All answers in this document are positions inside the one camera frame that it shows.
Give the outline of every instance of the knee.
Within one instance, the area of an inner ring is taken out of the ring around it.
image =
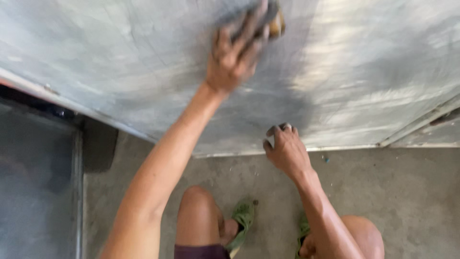
[[[203,211],[213,209],[215,202],[213,196],[205,189],[198,185],[190,186],[185,190],[180,202],[179,212],[181,210],[189,210],[191,208]]]
[[[382,234],[367,218],[346,215],[341,217],[367,259],[384,257]]]

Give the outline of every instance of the green sandal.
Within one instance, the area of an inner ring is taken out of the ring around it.
[[[230,258],[233,259],[236,253],[240,250],[241,245],[246,239],[246,233],[254,221],[254,205],[252,201],[239,201],[233,209],[231,218],[236,220],[236,222],[243,227],[243,229],[236,234],[235,239],[225,247],[230,254]]]
[[[308,219],[305,214],[302,214],[299,222],[300,226],[300,236],[297,239],[297,252],[295,253],[295,259],[301,259],[299,256],[300,248],[302,247],[302,242],[305,237],[310,233],[310,224],[308,223]]]

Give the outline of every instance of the hand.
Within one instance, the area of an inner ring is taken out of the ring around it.
[[[264,149],[268,159],[280,170],[285,172],[294,182],[315,172],[305,145],[300,141],[297,129],[289,123],[273,126],[267,131],[267,137],[275,135],[275,147],[264,140]]]
[[[229,94],[254,75],[270,33],[268,25],[264,26],[262,33],[256,31],[267,12],[267,6],[267,0],[261,0],[256,9],[244,13],[214,33],[206,76],[206,83],[212,89]]]

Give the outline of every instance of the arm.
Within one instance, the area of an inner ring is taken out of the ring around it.
[[[161,216],[198,138],[220,103],[254,74],[258,56],[268,39],[268,28],[258,38],[254,38],[254,28],[266,9],[267,3],[263,1],[254,12],[215,34],[205,82],[131,181],[102,258],[158,258]],[[241,36],[232,42],[232,36],[240,30]]]
[[[275,147],[265,140],[269,160],[291,178],[297,189],[315,237],[316,252],[322,258],[364,259],[364,256],[324,193],[318,175],[296,128],[273,126],[267,136],[275,136]]]

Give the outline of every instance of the purple shorts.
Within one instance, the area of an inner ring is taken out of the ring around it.
[[[203,247],[174,246],[174,259],[230,259],[222,245]]]

